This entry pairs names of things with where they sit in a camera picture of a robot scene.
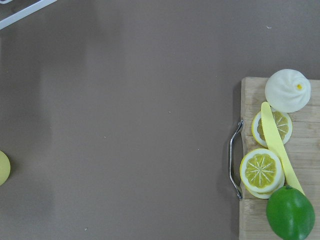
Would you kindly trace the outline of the top stacked lemon slice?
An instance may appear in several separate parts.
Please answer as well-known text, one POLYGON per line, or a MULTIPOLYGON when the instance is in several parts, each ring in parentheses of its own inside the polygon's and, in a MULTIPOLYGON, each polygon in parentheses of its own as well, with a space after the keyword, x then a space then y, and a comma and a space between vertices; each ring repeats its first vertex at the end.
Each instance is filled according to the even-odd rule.
POLYGON ((250 192, 266 194, 282 187, 285 174, 279 157, 265 148, 248 152, 241 160, 240 178, 250 192))

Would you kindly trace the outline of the stacked lemon slice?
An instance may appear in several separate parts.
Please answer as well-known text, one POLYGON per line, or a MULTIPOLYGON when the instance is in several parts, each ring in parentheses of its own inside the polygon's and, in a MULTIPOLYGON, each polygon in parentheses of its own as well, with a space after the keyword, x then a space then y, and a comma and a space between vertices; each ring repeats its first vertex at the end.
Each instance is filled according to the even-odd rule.
POLYGON ((267 200, 271 197, 271 195, 277 191, 278 189, 280 189, 281 187, 284 186, 284 183, 285 183, 285 178, 283 178, 280 183, 275 187, 275 189, 269 191, 269 192, 262 192, 262 193, 259 193, 259 192, 256 192, 256 191, 252 191, 252 190, 249 190, 249 189, 246 189, 251 195, 253 195, 254 197, 256 198, 259 198, 259 199, 264 199, 264 200, 267 200))
POLYGON ((241 160, 240 178, 250 192, 266 194, 282 187, 285 174, 279 157, 265 148, 248 152, 241 160))

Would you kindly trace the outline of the yellow plastic knife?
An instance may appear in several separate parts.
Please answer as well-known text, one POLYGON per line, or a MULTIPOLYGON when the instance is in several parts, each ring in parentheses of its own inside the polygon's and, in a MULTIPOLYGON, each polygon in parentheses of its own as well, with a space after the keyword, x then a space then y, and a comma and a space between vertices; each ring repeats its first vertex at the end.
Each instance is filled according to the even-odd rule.
POLYGON ((303 195, 306 195, 296 176, 295 171, 293 170, 283 141, 277 129, 277 125, 272 114, 271 106, 267 101, 261 104, 260 112, 262 130, 267 147, 270 151, 275 153, 280 159, 287 184, 299 190, 303 195))

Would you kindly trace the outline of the upper lemon slice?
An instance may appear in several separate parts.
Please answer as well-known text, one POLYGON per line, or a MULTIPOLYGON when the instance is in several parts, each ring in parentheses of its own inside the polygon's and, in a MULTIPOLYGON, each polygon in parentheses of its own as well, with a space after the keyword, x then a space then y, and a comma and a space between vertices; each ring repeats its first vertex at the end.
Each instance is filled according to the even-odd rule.
MULTIPOLYGON (((291 138, 293 132, 292 120, 287 113, 279 112, 274 108, 271 108, 271 111, 282 143, 285 145, 291 138)), ((263 133, 261 112, 258 112, 252 121, 251 133, 258 144, 267 148, 267 143, 263 133)))

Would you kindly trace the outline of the bottom stacked lemon slice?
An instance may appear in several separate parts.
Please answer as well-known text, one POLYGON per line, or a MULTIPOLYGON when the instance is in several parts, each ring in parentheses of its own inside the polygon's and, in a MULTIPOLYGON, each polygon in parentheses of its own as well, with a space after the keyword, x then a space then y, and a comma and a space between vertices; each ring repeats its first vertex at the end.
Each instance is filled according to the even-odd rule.
POLYGON ((246 189, 251 195, 253 195, 254 197, 256 198, 259 198, 259 199, 264 199, 264 200, 267 200, 271 197, 271 195, 277 191, 278 189, 280 189, 281 187, 284 186, 284 183, 285 183, 285 178, 283 178, 280 183, 275 187, 275 189, 269 191, 269 192, 262 192, 262 193, 259 193, 259 192, 256 192, 256 191, 252 191, 252 190, 249 190, 249 189, 246 189))

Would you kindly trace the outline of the white steamed bun toy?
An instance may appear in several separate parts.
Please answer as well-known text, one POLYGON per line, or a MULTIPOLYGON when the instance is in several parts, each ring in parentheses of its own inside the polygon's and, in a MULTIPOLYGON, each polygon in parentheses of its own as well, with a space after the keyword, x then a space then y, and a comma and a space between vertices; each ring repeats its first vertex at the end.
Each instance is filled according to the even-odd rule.
POLYGON ((266 82, 265 98, 279 112, 293 113, 307 105, 311 98, 311 83, 299 71, 282 69, 266 82))

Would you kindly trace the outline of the wooden cutting board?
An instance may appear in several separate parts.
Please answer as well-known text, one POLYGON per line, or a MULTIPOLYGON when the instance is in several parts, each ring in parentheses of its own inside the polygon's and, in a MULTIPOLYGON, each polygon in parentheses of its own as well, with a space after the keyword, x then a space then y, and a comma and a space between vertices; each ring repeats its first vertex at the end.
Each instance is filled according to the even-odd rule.
MULTIPOLYGON (((252 121, 266 100, 267 78, 245 77, 241 81, 241 112, 244 120, 241 131, 243 152, 246 154, 261 145, 252 135, 252 121)), ((297 112, 290 113, 293 131, 284 145, 293 170, 306 197, 313 205, 315 223, 308 235, 309 240, 320 238, 320 82, 310 80, 311 98, 308 104, 297 112)), ((243 199, 239 203, 240 240, 277 240, 267 217, 265 199, 259 199, 242 190, 243 199)))

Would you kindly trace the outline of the yellow plastic cup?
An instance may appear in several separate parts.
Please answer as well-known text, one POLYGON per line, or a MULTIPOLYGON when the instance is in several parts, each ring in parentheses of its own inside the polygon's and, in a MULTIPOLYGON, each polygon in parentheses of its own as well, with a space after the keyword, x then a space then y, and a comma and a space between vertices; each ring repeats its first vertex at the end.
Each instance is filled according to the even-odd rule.
POLYGON ((11 164, 7 155, 0 151, 0 185, 3 185, 11 172, 11 164))

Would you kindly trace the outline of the green lime toy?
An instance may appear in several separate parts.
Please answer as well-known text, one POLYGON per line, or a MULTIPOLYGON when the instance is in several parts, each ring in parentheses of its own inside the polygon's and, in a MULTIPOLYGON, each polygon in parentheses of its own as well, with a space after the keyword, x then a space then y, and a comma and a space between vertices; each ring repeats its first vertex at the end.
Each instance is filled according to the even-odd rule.
POLYGON ((315 210, 299 190, 285 185, 267 201, 267 221, 273 232, 283 240, 304 240, 315 225, 315 210))

